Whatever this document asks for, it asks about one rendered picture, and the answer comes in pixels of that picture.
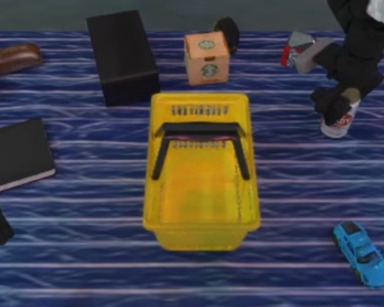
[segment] starbucks logo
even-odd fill
[[[215,43],[212,40],[202,40],[198,43],[198,47],[201,49],[209,50],[215,47]]]
[[[213,64],[208,64],[202,67],[200,71],[204,77],[212,77],[218,72],[218,67]]]

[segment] red and white can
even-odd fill
[[[324,122],[324,118],[321,117],[321,132],[333,139],[340,139],[348,133],[348,130],[353,123],[354,117],[356,115],[357,109],[361,103],[361,100],[358,100],[354,104],[351,104],[351,109],[345,114],[337,123],[332,126],[327,126]]]

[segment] yellow basket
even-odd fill
[[[230,251],[260,226],[248,97],[152,97],[143,225],[172,251]]]

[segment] crate handle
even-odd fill
[[[244,157],[241,136],[245,136],[243,129],[238,123],[210,123],[210,122],[187,122],[187,123],[164,123],[154,134],[155,137],[163,135],[158,156],[155,161],[152,179],[158,180],[161,175],[166,154],[171,141],[232,141],[237,163],[244,180],[250,179],[248,165]]]

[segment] blue striped background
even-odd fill
[[[0,247],[0,307],[383,307],[384,289],[355,281],[330,230],[355,219],[384,253],[384,83],[349,136],[326,139],[308,96],[330,82],[280,67],[287,35],[243,34],[230,82],[194,88],[182,33],[149,36],[163,91],[251,100],[263,224],[237,251],[210,254],[163,251],[142,228],[148,102],[104,107],[88,35],[0,33],[0,47],[32,41],[45,56],[0,77],[0,127],[42,116],[58,170],[0,194],[16,231]]]

